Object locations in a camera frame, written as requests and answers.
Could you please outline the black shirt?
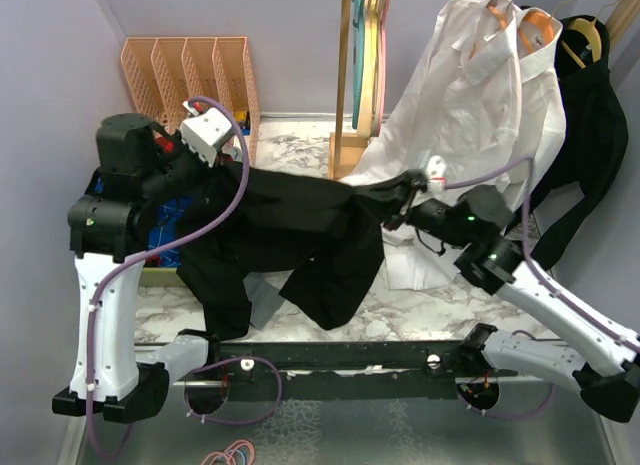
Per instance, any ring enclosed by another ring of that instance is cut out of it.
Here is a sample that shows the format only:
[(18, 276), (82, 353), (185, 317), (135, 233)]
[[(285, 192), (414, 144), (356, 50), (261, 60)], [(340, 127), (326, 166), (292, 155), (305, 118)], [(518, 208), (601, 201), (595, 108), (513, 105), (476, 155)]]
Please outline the black shirt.
[(202, 305), (206, 331), (221, 340), (245, 336), (244, 278), (283, 271), (290, 276), (281, 297), (324, 330), (348, 323), (384, 258), (377, 188), (385, 181), (350, 186), (251, 170), (230, 216), (179, 248), (177, 274)]
[[(576, 18), (561, 20), (560, 39), (579, 53), (584, 38), (567, 31)], [(531, 251), (531, 257), (545, 270), (556, 265), (580, 226), (608, 193), (629, 142), (626, 117), (610, 81), (609, 32), (600, 21), (596, 27), (603, 48), (599, 61), (584, 56), (587, 66), (581, 69), (561, 46), (556, 51), (566, 135), (559, 154), (530, 196), (530, 209), (535, 210), (550, 192), (573, 183), (579, 185), (583, 198), (546, 229)]]

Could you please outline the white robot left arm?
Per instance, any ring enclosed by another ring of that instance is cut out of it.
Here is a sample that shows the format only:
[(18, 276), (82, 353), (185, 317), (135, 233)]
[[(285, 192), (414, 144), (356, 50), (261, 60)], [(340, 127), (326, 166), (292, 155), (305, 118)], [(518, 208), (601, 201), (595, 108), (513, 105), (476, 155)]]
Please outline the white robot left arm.
[(183, 330), (156, 352), (134, 350), (135, 300), (149, 236), (166, 202), (195, 191), (234, 135), (229, 117), (193, 113), (168, 133), (137, 113), (103, 120), (94, 180), (68, 213), (78, 275), (80, 330), (70, 384), (52, 399), (54, 413), (133, 424), (156, 416), (172, 384), (206, 380), (220, 370), (219, 339)]

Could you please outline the blue plaid shirt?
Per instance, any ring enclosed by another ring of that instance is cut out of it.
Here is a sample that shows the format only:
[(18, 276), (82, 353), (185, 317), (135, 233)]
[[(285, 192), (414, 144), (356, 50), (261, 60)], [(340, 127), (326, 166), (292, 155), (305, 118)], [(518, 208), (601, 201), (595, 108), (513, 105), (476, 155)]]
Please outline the blue plaid shirt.
[(172, 173), (142, 180), (96, 172), (68, 212), (77, 257), (104, 255), (115, 264), (178, 238), (177, 221), (193, 201), (188, 183)]

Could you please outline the white shirt front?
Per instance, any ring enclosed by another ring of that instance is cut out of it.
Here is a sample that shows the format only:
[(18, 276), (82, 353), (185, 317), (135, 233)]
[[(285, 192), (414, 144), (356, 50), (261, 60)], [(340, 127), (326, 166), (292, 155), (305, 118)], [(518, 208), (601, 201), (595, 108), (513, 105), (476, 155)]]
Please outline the white shirt front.
[(517, 20), (511, 0), (450, 0), (395, 109), (345, 183), (388, 180), (421, 169), (433, 155), (447, 162), (450, 183), (484, 176), (509, 161), (521, 121), (517, 26), (511, 54), (469, 60), (471, 29), (486, 5), (510, 5)]

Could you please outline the white shirt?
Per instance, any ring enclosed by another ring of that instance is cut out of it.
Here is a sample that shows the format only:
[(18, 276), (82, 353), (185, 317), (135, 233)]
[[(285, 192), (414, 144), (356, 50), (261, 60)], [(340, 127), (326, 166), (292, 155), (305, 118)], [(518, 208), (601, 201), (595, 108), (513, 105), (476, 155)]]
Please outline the white shirt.
[[(517, 11), (518, 27), (525, 10), (520, 8)], [(563, 26), (559, 20), (551, 19), (555, 32), (553, 41), (533, 53), (526, 51), (517, 29), (522, 84), (521, 121), (509, 160), (534, 158), (532, 187), (540, 183), (553, 164), (566, 134), (565, 111), (555, 69), (556, 49)]]
[(521, 121), (517, 26), (511, 54), (469, 60), (471, 29), (486, 5), (510, 5), (517, 20), (511, 0), (450, 0), (395, 109), (345, 183), (388, 180), (421, 169), (433, 155), (447, 162), (450, 183), (484, 176), (509, 161)]

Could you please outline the white shirt behind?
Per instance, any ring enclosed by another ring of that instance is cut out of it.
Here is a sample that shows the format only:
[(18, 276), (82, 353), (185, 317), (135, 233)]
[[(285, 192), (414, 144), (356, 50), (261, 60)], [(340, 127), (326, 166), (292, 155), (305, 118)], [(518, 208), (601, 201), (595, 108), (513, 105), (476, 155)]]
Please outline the white shirt behind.
[[(518, 27), (525, 10), (520, 8), (517, 11)], [(553, 164), (566, 134), (565, 111), (555, 69), (556, 49), (563, 26), (559, 20), (551, 19), (555, 32), (553, 41), (533, 53), (526, 51), (517, 29), (522, 84), (521, 121), (509, 160), (534, 158), (532, 187), (540, 183)]]

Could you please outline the orange hanger left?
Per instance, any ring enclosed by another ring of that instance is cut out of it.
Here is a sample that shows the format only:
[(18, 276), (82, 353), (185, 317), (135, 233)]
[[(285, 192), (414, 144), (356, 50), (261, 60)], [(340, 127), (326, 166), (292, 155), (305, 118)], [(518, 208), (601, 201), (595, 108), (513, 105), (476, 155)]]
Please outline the orange hanger left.
[(516, 26), (514, 9), (510, 5), (486, 5), (481, 8), (471, 29), (468, 59), (471, 60), (476, 54), (482, 57), (511, 54), (516, 48)]

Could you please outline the orange hanger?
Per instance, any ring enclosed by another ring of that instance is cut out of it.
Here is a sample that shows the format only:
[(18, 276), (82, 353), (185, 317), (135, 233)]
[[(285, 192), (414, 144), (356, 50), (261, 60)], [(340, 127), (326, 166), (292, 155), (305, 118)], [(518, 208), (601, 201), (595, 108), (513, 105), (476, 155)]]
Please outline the orange hanger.
[(555, 36), (551, 17), (538, 9), (525, 10), (518, 35), (528, 53), (549, 45)]
[(486, 5), (481, 8), (471, 29), (468, 59), (471, 60), (476, 54), (482, 57), (511, 54), (516, 48), (516, 26), (514, 9), (510, 5)]

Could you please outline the hanging black shirt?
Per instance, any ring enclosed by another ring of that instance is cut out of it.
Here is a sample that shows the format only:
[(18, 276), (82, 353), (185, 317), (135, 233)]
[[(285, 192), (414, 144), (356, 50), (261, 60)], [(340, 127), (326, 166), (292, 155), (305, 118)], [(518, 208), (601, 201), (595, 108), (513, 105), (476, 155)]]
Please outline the hanging black shirt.
[[(576, 18), (561, 20), (560, 39), (579, 53), (584, 38), (567, 31)], [(566, 135), (559, 154), (530, 196), (530, 209), (535, 210), (550, 192), (573, 183), (579, 185), (583, 198), (546, 229), (531, 251), (531, 257), (545, 270), (556, 265), (580, 226), (608, 193), (629, 142), (626, 117), (610, 81), (609, 32), (600, 21), (596, 27), (603, 48), (599, 61), (584, 56), (587, 66), (581, 69), (561, 46), (556, 51)]]

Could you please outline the pink hanger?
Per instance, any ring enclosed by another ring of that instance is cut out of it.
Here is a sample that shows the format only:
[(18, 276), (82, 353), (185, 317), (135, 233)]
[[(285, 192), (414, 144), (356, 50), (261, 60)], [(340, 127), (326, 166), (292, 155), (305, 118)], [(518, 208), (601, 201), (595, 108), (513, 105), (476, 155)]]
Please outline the pink hanger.
[(391, 0), (379, 0), (381, 5), (381, 12), (379, 15), (379, 69), (378, 69), (378, 120), (377, 127), (381, 129), (382, 120), (384, 116), (384, 105), (385, 105), (385, 95), (386, 95), (386, 52), (387, 52), (387, 44), (386, 44), (386, 23), (389, 13), (389, 8), (391, 4)]

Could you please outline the yellow grey stapler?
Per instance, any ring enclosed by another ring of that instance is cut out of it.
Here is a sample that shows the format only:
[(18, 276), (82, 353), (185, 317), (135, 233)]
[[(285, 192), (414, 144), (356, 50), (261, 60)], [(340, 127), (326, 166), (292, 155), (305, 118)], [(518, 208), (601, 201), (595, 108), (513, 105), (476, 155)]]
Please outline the yellow grey stapler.
[(234, 113), (234, 117), (241, 129), (250, 128), (250, 114), (248, 111), (237, 111)]

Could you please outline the pink plastic file organizer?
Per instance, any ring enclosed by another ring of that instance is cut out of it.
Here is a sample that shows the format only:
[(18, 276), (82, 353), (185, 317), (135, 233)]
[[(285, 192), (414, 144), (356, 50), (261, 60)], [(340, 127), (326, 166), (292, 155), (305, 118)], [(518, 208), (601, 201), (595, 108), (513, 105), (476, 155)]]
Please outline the pink plastic file organizer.
[(234, 115), (250, 114), (245, 141), (256, 162), (260, 110), (249, 39), (236, 37), (129, 37), (120, 60), (135, 109), (170, 131), (186, 117), (182, 103), (204, 95)]

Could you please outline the green laundry basket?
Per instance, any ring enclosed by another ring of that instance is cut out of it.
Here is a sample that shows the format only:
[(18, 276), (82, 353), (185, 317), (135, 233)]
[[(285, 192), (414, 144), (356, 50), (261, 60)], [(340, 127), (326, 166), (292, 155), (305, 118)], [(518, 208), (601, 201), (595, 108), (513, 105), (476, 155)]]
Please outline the green laundry basket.
[(140, 287), (184, 287), (176, 268), (143, 267), (139, 279)]

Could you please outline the grey cloth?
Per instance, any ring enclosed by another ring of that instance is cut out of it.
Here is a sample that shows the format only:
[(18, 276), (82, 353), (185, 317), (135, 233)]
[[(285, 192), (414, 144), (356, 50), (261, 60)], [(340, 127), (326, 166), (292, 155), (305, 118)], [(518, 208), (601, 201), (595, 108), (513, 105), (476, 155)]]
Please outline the grey cloth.
[(255, 329), (262, 330), (282, 307), (284, 298), (262, 275), (248, 274), (243, 283), (251, 304), (250, 324)]

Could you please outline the black base bar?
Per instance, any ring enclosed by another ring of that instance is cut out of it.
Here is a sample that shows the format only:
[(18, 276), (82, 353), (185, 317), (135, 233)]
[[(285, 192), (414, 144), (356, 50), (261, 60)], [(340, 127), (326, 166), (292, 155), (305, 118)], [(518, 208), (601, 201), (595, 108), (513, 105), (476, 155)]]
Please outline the black base bar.
[(453, 399), (459, 380), (494, 375), (475, 343), (223, 342), (186, 376), (193, 415), (254, 424), (288, 400)]

